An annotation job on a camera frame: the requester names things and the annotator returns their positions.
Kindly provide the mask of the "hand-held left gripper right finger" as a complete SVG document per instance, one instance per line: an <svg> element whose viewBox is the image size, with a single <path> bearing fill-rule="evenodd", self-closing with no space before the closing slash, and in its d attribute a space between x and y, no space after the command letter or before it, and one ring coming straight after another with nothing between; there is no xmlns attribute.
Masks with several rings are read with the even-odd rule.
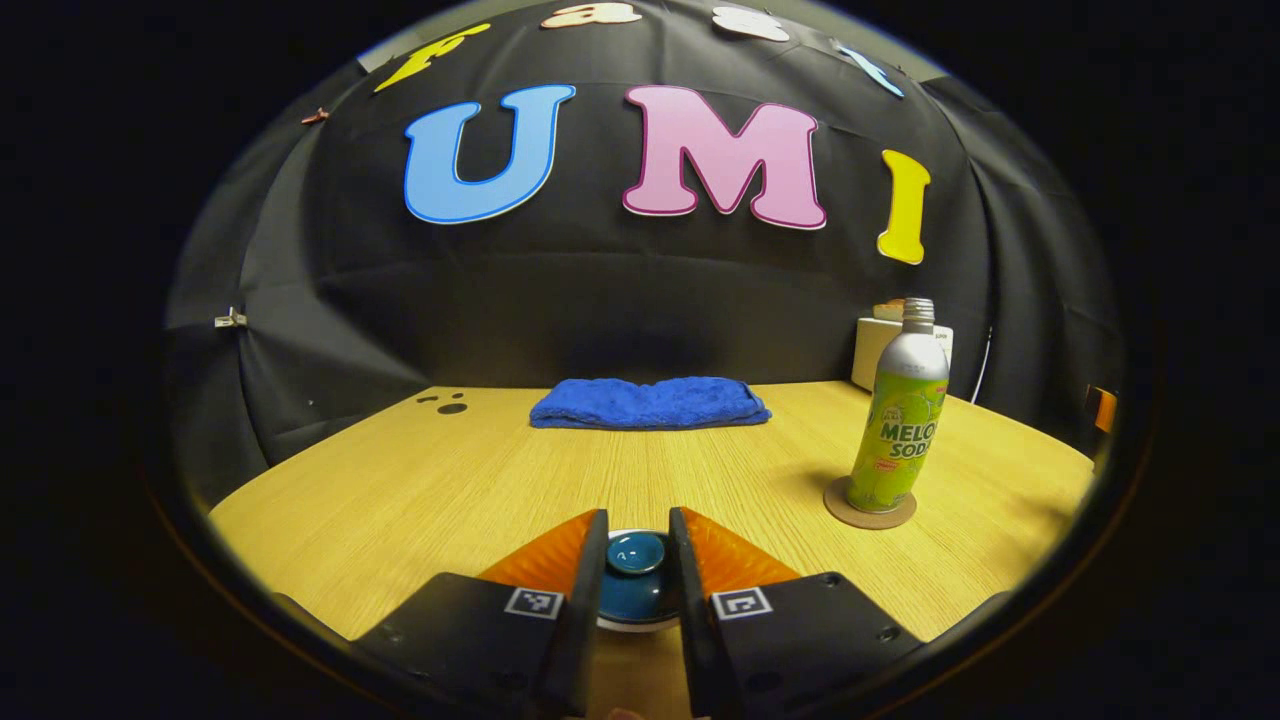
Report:
<svg viewBox="0 0 1280 720"><path fill-rule="evenodd" d="M836 571L803 577L708 516L669 511L696 719L863 719L922 641Z"/></svg>

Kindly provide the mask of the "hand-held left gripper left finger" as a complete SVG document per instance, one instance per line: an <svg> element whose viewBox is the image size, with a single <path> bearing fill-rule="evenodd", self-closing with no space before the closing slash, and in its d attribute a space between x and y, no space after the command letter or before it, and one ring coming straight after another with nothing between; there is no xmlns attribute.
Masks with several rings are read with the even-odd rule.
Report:
<svg viewBox="0 0 1280 720"><path fill-rule="evenodd" d="M579 514L479 577L443 571L355 648L416 692L421 719L582 719L608 515Z"/></svg>

